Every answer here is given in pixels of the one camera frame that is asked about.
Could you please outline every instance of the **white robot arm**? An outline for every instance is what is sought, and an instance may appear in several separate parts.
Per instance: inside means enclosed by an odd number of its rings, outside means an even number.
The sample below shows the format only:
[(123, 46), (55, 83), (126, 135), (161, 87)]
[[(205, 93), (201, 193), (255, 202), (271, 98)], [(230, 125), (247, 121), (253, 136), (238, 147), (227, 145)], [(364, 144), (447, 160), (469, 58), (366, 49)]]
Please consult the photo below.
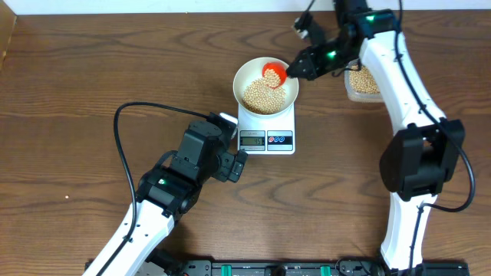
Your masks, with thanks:
[(391, 10), (372, 11), (365, 0), (337, 0), (334, 9), (340, 33), (330, 41), (308, 12), (295, 21), (294, 29), (309, 37), (312, 46), (300, 51), (287, 74), (310, 81), (329, 72), (336, 77), (335, 70), (356, 58), (358, 66), (371, 72), (394, 133), (380, 163), (382, 180), (391, 192), (381, 257), (386, 271), (406, 271), (422, 263), (421, 243), (430, 214), (422, 208), (433, 205), (443, 183), (450, 180), (461, 153), (457, 147), (463, 142), (463, 126), (458, 120), (447, 121), (427, 93)]
[[(407, 86), (394, 51), (394, 36), (396, 31), (386, 31), (375, 34), (372, 39), (364, 39), (361, 45), (361, 63), (372, 73), (377, 86), (381, 91), (385, 106), (390, 115), (394, 135), (399, 130), (407, 129), (409, 124), (417, 127), (433, 125), (433, 122), (423, 113)], [(407, 53), (404, 36), (399, 34), (399, 49), (403, 55), (402, 61), (411, 83), (418, 92), (420, 99), (427, 105), (428, 111), (435, 118), (444, 118), (445, 115), (431, 100), (413, 63)], [(437, 196), (426, 194), (414, 196), (409, 202), (403, 201), (397, 192), (390, 194), (390, 212), (387, 225), (387, 234), (381, 246), (381, 254), (387, 266), (391, 269), (406, 270), (409, 268), (410, 246), (417, 222), (418, 207), (421, 203), (435, 203)], [(428, 210), (422, 214), (417, 233), (417, 242), (414, 248), (413, 267), (423, 261), (421, 243), (426, 228)]]
[[(136, 193), (117, 134), (119, 113), (129, 106), (160, 107), (206, 118), (206, 121), (191, 122), (179, 150), (162, 155), (157, 164), (142, 176)], [(120, 227), (92, 261), (84, 276), (135, 275), (151, 251), (169, 235), (181, 216), (194, 206), (201, 187), (209, 177), (223, 182), (237, 182), (247, 160), (247, 153), (243, 150), (236, 155), (227, 152), (236, 134), (237, 123), (236, 118), (226, 113), (205, 116), (158, 103), (122, 105), (114, 117), (114, 132), (132, 195), (135, 196)], [(169, 158), (170, 165), (164, 166), (163, 163)]]
[[(104, 271), (104, 275), (135, 275), (151, 251), (174, 228), (174, 217), (163, 216), (163, 209), (147, 200), (137, 203), (137, 214), (137, 225), (131, 235), (131, 240), (116, 255), (116, 258)], [(84, 276), (95, 276), (99, 273), (128, 233), (132, 216), (133, 206), (130, 205), (120, 227), (85, 271)]]

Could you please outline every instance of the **wooden table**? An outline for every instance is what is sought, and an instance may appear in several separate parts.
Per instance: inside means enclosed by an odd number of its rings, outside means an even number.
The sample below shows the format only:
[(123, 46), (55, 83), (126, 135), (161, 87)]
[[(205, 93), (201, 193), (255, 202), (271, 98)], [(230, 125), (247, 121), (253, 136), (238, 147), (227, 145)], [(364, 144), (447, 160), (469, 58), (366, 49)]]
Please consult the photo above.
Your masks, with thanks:
[[(431, 211), (426, 259), (489, 274), (491, 12), (409, 11), (404, 33), (438, 106), (466, 127), (477, 194), (460, 214)], [(291, 61), (298, 13), (21, 16), (0, 75), (0, 274), (76, 275), (130, 203), (112, 121), (127, 101), (237, 114), (232, 79), (250, 59)], [(334, 13), (319, 13), (335, 33)], [(206, 183), (163, 243), (187, 257), (374, 257), (389, 193), (378, 160), (391, 139), (383, 104), (351, 102), (343, 78), (301, 81), (293, 156), (251, 156), (239, 183)], [(193, 118), (130, 108), (121, 139), (137, 181), (179, 146)], [(439, 203), (466, 198), (460, 163)]]

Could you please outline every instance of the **digital kitchen scale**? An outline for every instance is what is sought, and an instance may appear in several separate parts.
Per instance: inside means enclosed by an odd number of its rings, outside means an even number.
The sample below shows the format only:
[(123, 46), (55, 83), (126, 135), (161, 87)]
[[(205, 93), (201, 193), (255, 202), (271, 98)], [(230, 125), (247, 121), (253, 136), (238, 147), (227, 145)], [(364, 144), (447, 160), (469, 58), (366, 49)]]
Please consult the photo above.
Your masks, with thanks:
[(248, 154), (293, 154), (295, 152), (295, 106), (298, 96), (298, 79), (286, 78), (282, 88), (285, 102), (277, 113), (258, 114), (244, 107), (244, 91), (254, 80), (262, 77), (267, 64), (288, 64), (273, 57), (258, 57), (245, 63), (233, 80), (233, 93), (239, 103), (237, 148)]
[(295, 152), (295, 106), (277, 117), (259, 119), (239, 105), (238, 149), (248, 154), (293, 154)]

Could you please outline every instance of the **orange scoop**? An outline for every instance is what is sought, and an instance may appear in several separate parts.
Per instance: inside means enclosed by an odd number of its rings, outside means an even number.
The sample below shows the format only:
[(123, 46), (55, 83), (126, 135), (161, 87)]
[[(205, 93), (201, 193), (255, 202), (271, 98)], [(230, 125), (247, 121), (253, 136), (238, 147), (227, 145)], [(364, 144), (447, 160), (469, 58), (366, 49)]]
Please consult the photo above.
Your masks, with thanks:
[(281, 87), (286, 81), (286, 70), (283, 68), (283, 65), (279, 62), (268, 62), (262, 68), (262, 76), (263, 77), (264, 77), (264, 73), (268, 69), (273, 69), (273, 71), (279, 76), (279, 80), (280, 80), (279, 85), (277, 87), (272, 87), (272, 88)]

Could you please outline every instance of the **plastic container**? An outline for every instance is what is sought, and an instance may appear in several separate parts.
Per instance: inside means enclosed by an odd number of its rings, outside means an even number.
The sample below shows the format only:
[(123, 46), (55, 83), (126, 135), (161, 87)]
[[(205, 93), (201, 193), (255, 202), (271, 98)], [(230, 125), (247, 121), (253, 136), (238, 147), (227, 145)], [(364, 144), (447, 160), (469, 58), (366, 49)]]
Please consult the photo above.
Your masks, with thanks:
[(286, 70), (288, 68), (288, 64), (284, 61), (280, 61), (278, 58), (273, 57), (258, 57), (251, 61), (245, 63), (240, 69), (237, 71), (236, 77), (233, 79), (233, 94), (236, 97), (237, 103), (243, 107), (247, 114), (259, 118), (259, 119), (271, 119), (278, 117), (284, 114), (289, 110), (289, 107), (293, 105), (298, 96), (298, 79), (297, 78), (289, 78), (285, 79), (285, 83), (282, 87), (285, 89), (285, 103), (282, 105), (282, 108), (277, 113), (273, 114), (257, 114), (248, 110), (244, 106), (244, 102), (242, 98), (244, 97), (244, 92), (246, 88), (255, 80), (262, 77), (262, 69), (268, 63), (278, 63), (283, 66), (283, 69)]
[[(358, 60), (354, 60), (348, 64), (346, 68), (351, 68), (351, 66), (356, 65)], [(350, 73), (351, 71), (344, 72), (344, 84), (346, 85), (346, 91), (348, 92), (348, 99), (360, 103), (383, 103), (382, 94), (368, 94), (357, 92), (350, 84)]]

